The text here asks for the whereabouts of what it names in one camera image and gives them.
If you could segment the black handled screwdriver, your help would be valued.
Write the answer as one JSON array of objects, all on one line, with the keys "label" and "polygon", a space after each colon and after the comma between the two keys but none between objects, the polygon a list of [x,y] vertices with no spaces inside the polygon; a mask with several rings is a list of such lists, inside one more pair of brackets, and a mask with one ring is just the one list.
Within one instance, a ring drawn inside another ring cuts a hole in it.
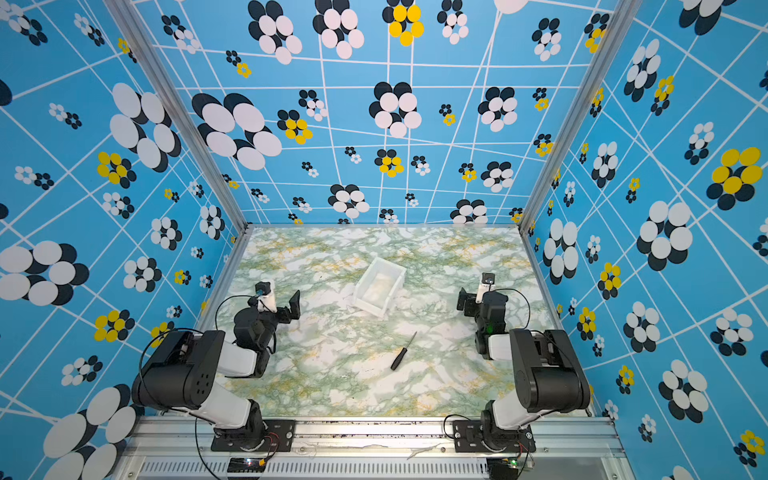
[{"label": "black handled screwdriver", "polygon": [[412,336],[410,337],[409,341],[406,343],[406,345],[403,346],[400,349],[400,351],[398,352],[397,356],[395,357],[395,359],[393,360],[392,364],[390,365],[390,369],[392,371],[396,371],[399,368],[400,364],[402,363],[404,357],[406,356],[406,354],[408,352],[408,348],[410,347],[411,343],[415,339],[416,335],[417,335],[417,332],[414,332],[412,334]]}]

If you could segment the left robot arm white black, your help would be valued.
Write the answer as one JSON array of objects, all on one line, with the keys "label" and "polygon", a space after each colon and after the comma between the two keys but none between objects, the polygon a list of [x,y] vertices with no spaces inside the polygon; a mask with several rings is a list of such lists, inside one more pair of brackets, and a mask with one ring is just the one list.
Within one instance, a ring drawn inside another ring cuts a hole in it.
[{"label": "left robot arm white black", "polygon": [[278,307],[272,288],[258,283],[247,307],[235,315],[232,341],[218,329],[159,334],[160,345],[138,369],[133,402],[208,422],[214,452],[288,452],[296,422],[266,420],[257,401],[234,394],[216,377],[262,377],[277,352],[277,327],[300,318],[300,295],[295,291],[287,306]]}]

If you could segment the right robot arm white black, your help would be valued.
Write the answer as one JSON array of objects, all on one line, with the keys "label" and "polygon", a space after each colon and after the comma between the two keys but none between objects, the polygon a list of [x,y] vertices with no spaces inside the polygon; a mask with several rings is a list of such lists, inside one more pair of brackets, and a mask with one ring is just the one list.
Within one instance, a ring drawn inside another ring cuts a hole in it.
[{"label": "right robot arm white black", "polygon": [[508,296],[483,284],[476,293],[461,289],[457,309],[475,320],[475,348],[486,360],[511,366],[515,390],[486,404],[477,433],[470,420],[455,428],[457,442],[478,439],[481,448],[501,453],[534,450],[531,424],[553,413],[585,410],[590,404],[586,375],[562,330],[506,328]]}]

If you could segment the white plastic bin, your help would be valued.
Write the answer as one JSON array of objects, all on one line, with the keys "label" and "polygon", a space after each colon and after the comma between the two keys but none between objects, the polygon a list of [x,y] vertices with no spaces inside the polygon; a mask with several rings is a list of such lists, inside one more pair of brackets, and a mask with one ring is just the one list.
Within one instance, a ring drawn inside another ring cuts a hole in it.
[{"label": "white plastic bin", "polygon": [[383,318],[402,288],[407,269],[391,261],[374,258],[355,285],[353,305]]}]

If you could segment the left controller board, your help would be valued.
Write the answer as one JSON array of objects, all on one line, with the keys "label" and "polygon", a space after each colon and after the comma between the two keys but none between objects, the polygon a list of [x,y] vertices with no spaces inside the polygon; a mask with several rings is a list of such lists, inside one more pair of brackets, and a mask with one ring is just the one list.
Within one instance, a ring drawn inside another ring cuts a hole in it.
[{"label": "left controller board", "polygon": [[261,474],[266,470],[267,461],[264,458],[231,457],[227,465],[227,474]]}]

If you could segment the controller board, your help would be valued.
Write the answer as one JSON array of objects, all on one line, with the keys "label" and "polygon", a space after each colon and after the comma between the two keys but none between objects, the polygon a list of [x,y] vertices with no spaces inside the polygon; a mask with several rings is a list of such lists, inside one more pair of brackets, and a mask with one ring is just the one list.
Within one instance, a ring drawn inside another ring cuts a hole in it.
[{"label": "controller board", "polygon": [[264,458],[231,457],[227,465],[227,474],[261,474],[266,470],[267,461]]},{"label": "controller board", "polygon": [[521,473],[519,462],[510,458],[487,458],[486,467],[490,480],[517,480]]}]

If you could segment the right controller board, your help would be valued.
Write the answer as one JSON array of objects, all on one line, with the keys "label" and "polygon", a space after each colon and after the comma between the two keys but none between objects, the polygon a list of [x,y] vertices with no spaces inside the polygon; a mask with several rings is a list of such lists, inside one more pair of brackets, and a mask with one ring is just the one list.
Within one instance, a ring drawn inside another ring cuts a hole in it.
[{"label": "right controller board", "polygon": [[487,458],[486,467],[490,480],[517,480],[521,473],[519,462],[510,458]]}]

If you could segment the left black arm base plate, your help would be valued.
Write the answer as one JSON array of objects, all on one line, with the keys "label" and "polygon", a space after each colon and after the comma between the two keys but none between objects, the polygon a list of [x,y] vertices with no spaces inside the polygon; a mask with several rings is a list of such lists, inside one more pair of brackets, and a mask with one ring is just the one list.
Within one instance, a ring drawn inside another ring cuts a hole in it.
[{"label": "left black arm base plate", "polygon": [[262,420],[239,429],[214,428],[211,450],[214,452],[289,452],[295,437],[296,421]]}]

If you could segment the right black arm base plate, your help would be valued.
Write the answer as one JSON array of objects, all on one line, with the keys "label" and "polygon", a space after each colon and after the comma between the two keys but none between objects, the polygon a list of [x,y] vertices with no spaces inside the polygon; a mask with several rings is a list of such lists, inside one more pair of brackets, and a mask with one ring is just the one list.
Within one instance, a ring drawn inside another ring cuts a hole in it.
[{"label": "right black arm base plate", "polygon": [[530,427],[523,430],[501,430],[480,420],[452,420],[448,437],[457,453],[526,454],[536,451]]}]

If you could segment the aluminium front rail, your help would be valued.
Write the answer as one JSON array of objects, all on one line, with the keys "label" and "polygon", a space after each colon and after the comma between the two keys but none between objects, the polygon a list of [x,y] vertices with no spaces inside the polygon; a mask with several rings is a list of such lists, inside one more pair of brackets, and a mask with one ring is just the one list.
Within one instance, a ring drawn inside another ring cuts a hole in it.
[{"label": "aluminium front rail", "polygon": [[181,417],[142,421],[113,473],[116,479],[489,479],[487,458],[519,462],[518,479],[631,479],[612,422],[555,417],[533,425],[534,453],[457,453],[451,421],[437,417],[305,417],[289,452],[261,474],[227,474],[231,457],[213,452],[213,434]]}]

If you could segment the right aluminium corner post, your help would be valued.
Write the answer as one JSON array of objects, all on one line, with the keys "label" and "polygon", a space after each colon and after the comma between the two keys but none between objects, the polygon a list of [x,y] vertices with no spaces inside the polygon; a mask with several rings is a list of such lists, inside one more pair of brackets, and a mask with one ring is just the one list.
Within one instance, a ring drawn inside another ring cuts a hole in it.
[{"label": "right aluminium corner post", "polygon": [[641,5],[641,0],[624,0],[617,3],[617,8],[611,15],[607,35],[593,56],[593,60],[555,138],[553,152],[545,162],[525,206],[523,219],[519,226],[521,234],[525,234],[536,219],[549,190],[550,182],[567,156],[568,148],[571,146],[585,120],[588,105],[602,85],[602,81],[613,64],[620,47],[623,45],[632,21]]}]

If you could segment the aluminium corner post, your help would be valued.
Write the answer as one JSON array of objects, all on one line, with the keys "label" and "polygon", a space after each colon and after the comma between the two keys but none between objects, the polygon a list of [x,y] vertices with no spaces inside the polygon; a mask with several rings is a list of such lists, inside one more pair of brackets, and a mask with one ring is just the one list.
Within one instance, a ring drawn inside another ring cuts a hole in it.
[{"label": "aluminium corner post", "polygon": [[217,195],[223,209],[229,215],[240,235],[248,232],[248,223],[237,205],[230,189],[225,185],[221,172],[202,140],[192,118],[187,113],[178,91],[174,87],[168,69],[152,47],[147,29],[140,25],[140,17],[129,1],[104,1],[120,32],[124,34],[135,52],[139,64],[177,126],[182,140],[190,150],[201,173]]},{"label": "aluminium corner post", "polygon": [[623,45],[632,21],[641,5],[641,0],[624,0],[617,3],[617,8],[611,15],[607,35],[593,56],[593,60],[555,138],[553,152],[545,162],[525,206],[523,219],[519,226],[521,234],[525,234],[536,219],[549,190],[550,182],[567,156],[568,148],[571,146],[585,120],[588,105],[602,85],[602,81],[613,64],[620,47]]}]

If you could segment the left aluminium corner post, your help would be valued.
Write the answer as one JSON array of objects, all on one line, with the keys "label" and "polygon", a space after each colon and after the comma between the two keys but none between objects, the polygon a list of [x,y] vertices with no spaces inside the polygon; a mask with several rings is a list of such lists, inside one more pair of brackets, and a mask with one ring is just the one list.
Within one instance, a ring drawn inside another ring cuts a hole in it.
[{"label": "left aluminium corner post", "polygon": [[217,195],[223,209],[229,215],[240,235],[248,232],[248,223],[237,205],[230,189],[225,185],[221,172],[202,140],[192,118],[187,113],[178,91],[174,87],[168,69],[152,47],[147,29],[140,25],[140,17],[129,1],[104,1],[120,32],[124,34],[135,52],[139,64],[177,126],[182,140],[190,150],[201,173]]}]

